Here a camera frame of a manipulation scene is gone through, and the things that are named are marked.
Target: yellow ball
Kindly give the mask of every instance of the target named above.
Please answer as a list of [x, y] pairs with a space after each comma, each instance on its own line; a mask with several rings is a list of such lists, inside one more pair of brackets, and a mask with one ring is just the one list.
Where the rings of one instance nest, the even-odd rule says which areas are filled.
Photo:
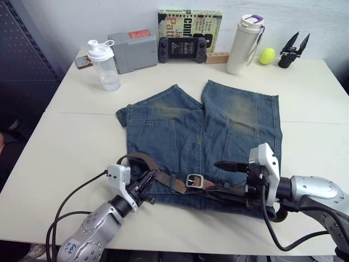
[[275, 50], [272, 48], [265, 48], [260, 54], [261, 64], [270, 64], [275, 58]]

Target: table surface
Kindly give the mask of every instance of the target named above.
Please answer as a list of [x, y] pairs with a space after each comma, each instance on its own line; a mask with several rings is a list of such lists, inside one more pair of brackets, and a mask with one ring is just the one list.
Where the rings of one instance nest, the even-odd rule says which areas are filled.
[[[121, 88], [97, 87], [93, 67], [73, 64], [0, 194], [0, 239], [45, 241], [46, 231], [63, 199], [77, 186], [126, 153], [126, 133], [115, 111], [178, 84], [193, 98], [210, 78], [236, 88], [278, 94], [283, 132], [283, 176], [326, 177], [349, 192], [348, 96], [322, 60], [298, 59], [288, 69], [252, 63], [239, 75], [224, 64], [171, 61], [120, 76]], [[93, 211], [111, 199], [104, 178], [77, 192], [63, 213]], [[59, 223], [61, 244], [84, 219], [77, 215]], [[302, 213], [273, 224], [283, 245], [323, 230]], [[264, 221], [241, 215], [144, 203], [124, 219], [110, 248], [159, 251], [269, 254], [285, 253], [273, 243]], [[330, 236], [308, 241], [287, 255], [334, 254]]]

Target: belt buckle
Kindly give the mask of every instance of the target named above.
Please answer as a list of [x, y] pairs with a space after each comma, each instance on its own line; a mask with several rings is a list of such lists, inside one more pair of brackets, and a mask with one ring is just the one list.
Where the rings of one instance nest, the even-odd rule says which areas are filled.
[[[194, 181], [194, 178], [191, 179], [191, 177], [199, 177], [200, 178], [200, 185], [199, 186], [194, 186], [193, 183], [195, 182]], [[186, 177], [186, 181], [185, 181], [185, 185], [186, 187], [194, 187], [194, 188], [203, 188], [203, 176], [202, 175], [199, 175], [199, 174], [189, 174], [187, 177]]]

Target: folded denim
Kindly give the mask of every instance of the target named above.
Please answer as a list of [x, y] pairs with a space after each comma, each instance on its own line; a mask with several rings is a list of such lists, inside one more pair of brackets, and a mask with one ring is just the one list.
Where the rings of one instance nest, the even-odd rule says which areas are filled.
[[[116, 112], [127, 129], [128, 153], [149, 155], [160, 168], [185, 183], [188, 174], [200, 174], [224, 187], [244, 188], [245, 173], [216, 168], [221, 160], [247, 163], [250, 149], [267, 142], [281, 164], [278, 96], [239, 90], [209, 80], [199, 103], [177, 85]], [[131, 179], [145, 166], [132, 161]], [[192, 189], [178, 194], [154, 181], [147, 194], [157, 201], [229, 213], [261, 217], [259, 210], [227, 205]], [[269, 209], [273, 217], [275, 212]]]

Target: plastic bottle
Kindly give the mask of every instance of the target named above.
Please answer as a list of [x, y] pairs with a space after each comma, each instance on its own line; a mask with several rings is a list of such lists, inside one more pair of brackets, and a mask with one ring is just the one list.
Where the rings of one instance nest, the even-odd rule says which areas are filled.
[[120, 88], [119, 76], [116, 71], [114, 53], [110, 48], [113, 40], [98, 43], [97, 40], [90, 40], [88, 44], [88, 58], [96, 68], [102, 86], [107, 91], [115, 91]]
[[244, 15], [238, 22], [226, 66], [228, 73], [238, 74], [244, 65], [252, 62], [264, 32], [263, 25], [264, 19], [259, 15]]

